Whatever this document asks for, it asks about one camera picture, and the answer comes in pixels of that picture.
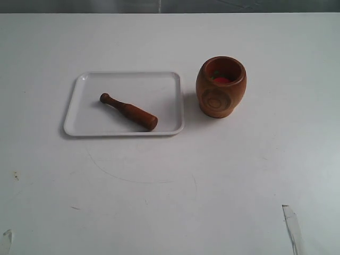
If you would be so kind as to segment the brown wooden pestle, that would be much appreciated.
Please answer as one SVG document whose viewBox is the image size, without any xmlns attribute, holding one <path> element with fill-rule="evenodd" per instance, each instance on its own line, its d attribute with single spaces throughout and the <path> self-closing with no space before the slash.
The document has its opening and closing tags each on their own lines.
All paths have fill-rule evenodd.
<svg viewBox="0 0 340 255">
<path fill-rule="evenodd" d="M 148 131 L 154 130 L 158 124 L 158 118 L 155 115 L 152 115 L 132 104 L 118 101 L 112 98 L 108 93 L 103 93 L 100 96 L 100 102 L 115 108 L 127 119 L 141 125 Z"/>
</svg>

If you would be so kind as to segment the wooden mortar cup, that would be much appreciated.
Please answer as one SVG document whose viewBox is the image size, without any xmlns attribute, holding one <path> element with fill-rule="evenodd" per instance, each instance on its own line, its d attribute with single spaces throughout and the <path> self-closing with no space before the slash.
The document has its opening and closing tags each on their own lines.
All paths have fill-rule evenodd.
<svg viewBox="0 0 340 255">
<path fill-rule="evenodd" d="M 226 77 L 230 83 L 214 82 L 216 77 Z M 247 87 L 244 66 L 228 56 L 207 60 L 199 70 L 196 80 L 196 95 L 201 110 L 213 118 L 225 118 L 242 100 Z"/>
</svg>

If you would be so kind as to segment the red object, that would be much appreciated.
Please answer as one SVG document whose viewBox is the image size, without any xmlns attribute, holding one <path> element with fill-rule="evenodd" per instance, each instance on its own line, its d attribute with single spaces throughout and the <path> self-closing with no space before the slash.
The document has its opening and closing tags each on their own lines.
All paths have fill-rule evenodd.
<svg viewBox="0 0 340 255">
<path fill-rule="evenodd" d="M 214 79 L 214 82 L 218 82 L 218 83 L 230 83 L 231 81 L 226 78 L 226 77 L 216 77 Z"/>
</svg>

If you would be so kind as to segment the white rectangular plastic tray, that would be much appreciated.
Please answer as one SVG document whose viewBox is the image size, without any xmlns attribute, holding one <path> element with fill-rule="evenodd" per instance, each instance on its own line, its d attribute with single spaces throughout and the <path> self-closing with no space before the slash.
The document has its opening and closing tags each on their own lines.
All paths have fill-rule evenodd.
<svg viewBox="0 0 340 255">
<path fill-rule="evenodd" d="M 72 137 L 171 136 L 184 127 L 175 72 L 86 72 L 75 81 L 63 129 Z"/>
</svg>

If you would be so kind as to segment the clear tape strip right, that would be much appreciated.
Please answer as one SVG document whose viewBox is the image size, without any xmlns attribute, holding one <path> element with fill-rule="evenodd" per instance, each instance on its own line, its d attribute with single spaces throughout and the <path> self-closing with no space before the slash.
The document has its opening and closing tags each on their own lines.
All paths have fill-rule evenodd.
<svg viewBox="0 0 340 255">
<path fill-rule="evenodd" d="M 288 205 L 282 205 L 287 232 L 292 244 L 294 255 L 307 254 L 304 247 L 300 225 L 296 213 Z"/>
</svg>

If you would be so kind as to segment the clear tape strip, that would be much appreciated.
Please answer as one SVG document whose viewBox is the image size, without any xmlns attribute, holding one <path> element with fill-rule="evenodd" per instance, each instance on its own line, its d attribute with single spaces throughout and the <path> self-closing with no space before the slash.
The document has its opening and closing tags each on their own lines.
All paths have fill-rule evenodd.
<svg viewBox="0 0 340 255">
<path fill-rule="evenodd" d="M 0 255 L 8 255 L 12 246 L 12 230 L 3 233 L 0 242 Z"/>
<path fill-rule="evenodd" d="M 300 225 L 296 213 L 288 205 L 282 205 L 287 232 L 292 244 L 294 255 L 307 254 L 304 247 Z"/>
</svg>

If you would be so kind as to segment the clear tape strip left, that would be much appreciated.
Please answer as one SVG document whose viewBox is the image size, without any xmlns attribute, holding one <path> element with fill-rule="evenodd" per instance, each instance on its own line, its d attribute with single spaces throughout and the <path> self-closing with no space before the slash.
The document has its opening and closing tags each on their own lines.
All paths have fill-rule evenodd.
<svg viewBox="0 0 340 255">
<path fill-rule="evenodd" d="M 3 233 L 0 242 L 0 255 L 8 255 L 12 246 L 12 230 Z"/>
</svg>

